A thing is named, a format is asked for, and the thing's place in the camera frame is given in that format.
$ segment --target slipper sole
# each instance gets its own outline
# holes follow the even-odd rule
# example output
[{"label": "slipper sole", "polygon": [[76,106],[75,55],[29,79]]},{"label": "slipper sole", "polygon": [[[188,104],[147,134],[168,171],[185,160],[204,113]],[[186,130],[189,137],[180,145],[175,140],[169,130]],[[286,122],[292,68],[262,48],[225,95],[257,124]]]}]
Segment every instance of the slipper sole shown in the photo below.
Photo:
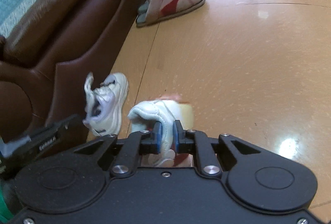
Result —
[{"label": "slipper sole", "polygon": [[151,21],[149,23],[147,22],[144,22],[144,23],[137,23],[137,19],[138,19],[138,16],[136,18],[136,25],[137,25],[137,28],[141,28],[141,27],[144,27],[144,26],[148,26],[148,25],[154,25],[156,23],[159,23],[161,21],[164,21],[164,20],[169,20],[169,19],[172,19],[172,18],[176,18],[176,17],[179,17],[181,15],[184,15],[184,14],[187,14],[193,10],[196,10],[198,9],[199,7],[201,7],[204,3],[206,2],[206,0],[201,0],[199,3],[195,4],[194,6],[186,9],[186,10],[183,10],[183,11],[180,11],[180,12],[177,12],[177,13],[174,13],[174,14],[171,14],[171,15],[168,15],[168,16],[164,16],[164,17],[161,17],[161,18],[158,18],[157,20],[155,21]]}]

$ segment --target sofa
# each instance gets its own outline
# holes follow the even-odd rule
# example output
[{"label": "sofa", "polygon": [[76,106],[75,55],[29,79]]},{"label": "sofa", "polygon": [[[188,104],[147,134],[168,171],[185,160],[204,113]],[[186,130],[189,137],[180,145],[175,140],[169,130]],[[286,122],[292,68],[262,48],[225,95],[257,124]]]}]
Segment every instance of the sofa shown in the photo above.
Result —
[{"label": "sofa", "polygon": [[87,74],[98,86],[110,73],[144,1],[37,0],[0,37],[3,141],[75,113],[84,117]]}]

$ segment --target floor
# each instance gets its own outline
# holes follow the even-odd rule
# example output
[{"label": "floor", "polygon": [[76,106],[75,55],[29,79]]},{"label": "floor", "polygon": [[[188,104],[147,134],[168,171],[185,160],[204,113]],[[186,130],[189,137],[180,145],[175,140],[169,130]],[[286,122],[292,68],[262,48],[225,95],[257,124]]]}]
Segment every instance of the floor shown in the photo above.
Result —
[{"label": "floor", "polygon": [[317,176],[311,210],[331,220],[331,0],[207,0],[158,25],[133,25],[113,71],[130,108],[179,93],[195,129],[239,138],[298,161]]}]

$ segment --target shoe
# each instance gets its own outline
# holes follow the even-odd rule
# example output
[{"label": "shoe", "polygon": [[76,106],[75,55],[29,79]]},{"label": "shoe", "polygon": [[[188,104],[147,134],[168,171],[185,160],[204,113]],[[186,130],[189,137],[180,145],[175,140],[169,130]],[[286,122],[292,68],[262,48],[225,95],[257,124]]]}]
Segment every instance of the shoe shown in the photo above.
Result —
[{"label": "shoe", "polygon": [[173,100],[143,101],[135,105],[129,112],[131,131],[152,130],[156,121],[162,124],[161,152],[158,155],[143,156],[142,166],[153,167],[186,167],[192,166],[192,156],[176,154],[171,148],[173,144],[173,122],[179,119],[183,128],[193,123],[193,110],[190,105],[179,104]]},{"label": "shoe", "polygon": [[93,74],[87,75],[84,90],[86,93],[86,119],[83,123],[95,136],[118,134],[122,123],[122,106],[126,99],[129,84],[122,73],[108,75],[100,88],[91,90]]}]

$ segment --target green object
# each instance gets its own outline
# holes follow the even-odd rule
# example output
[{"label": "green object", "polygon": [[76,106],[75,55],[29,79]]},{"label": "green object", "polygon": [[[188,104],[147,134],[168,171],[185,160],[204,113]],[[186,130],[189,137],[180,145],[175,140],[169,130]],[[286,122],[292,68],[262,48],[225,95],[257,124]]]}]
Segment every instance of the green object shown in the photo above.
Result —
[{"label": "green object", "polygon": [[0,221],[6,223],[13,217],[14,215],[9,211],[5,200],[3,199],[2,187],[0,186]]}]

